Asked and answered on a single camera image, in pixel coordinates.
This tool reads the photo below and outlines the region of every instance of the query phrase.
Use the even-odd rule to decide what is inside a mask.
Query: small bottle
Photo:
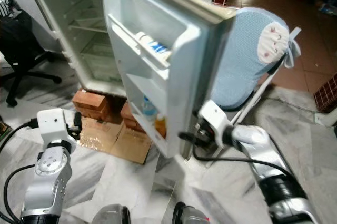
[[[161,113],[158,113],[154,121],[154,128],[156,128],[157,132],[160,133],[163,138],[166,137],[166,120],[165,116]]]
[[[149,46],[161,61],[167,61],[171,56],[171,51],[163,44],[153,40],[150,36],[143,32],[136,34],[136,38],[143,44]]]
[[[151,103],[151,101],[146,96],[144,96],[142,107],[144,116],[152,124],[157,116],[156,107]]]

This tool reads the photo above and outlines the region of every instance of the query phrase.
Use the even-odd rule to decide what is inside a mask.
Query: open refrigerator door
[[[192,113],[209,95],[235,10],[202,0],[103,0],[103,6],[132,115],[166,157],[179,154],[178,134],[193,127]],[[157,114],[165,118],[165,138],[155,129]]]

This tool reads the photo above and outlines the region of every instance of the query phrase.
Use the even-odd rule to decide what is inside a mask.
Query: fabric
[[[250,96],[258,80],[286,54],[287,65],[300,54],[296,43],[289,43],[289,28],[276,15],[259,8],[242,8],[229,38],[214,81],[211,99],[224,110],[232,110]]]
[[[0,0],[0,17],[11,17],[9,11],[9,0]]]
[[[0,51],[6,61],[16,68],[27,68],[44,52],[34,34],[20,21],[11,18],[0,20]]]

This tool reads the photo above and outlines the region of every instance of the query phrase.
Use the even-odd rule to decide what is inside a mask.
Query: office chair
[[[51,79],[54,83],[61,83],[62,79],[55,75],[31,72],[37,64],[45,59],[52,59],[52,53],[45,51],[34,34],[27,28],[27,19],[30,16],[23,10],[21,20],[2,18],[0,20],[0,51],[10,64],[13,73],[0,76],[0,84],[11,78],[15,78],[11,86],[6,102],[10,106],[16,106],[15,92],[20,84],[22,77],[33,76],[45,79]]]

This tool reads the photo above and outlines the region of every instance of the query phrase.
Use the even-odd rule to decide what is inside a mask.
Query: cardboard
[[[151,146],[149,137],[122,124],[82,117],[80,145],[143,164]]]
[[[151,146],[151,139],[145,134],[123,126],[111,154],[143,164]]]
[[[122,129],[122,125],[107,122],[101,123],[94,119],[82,117],[82,128],[81,146],[110,153]]]

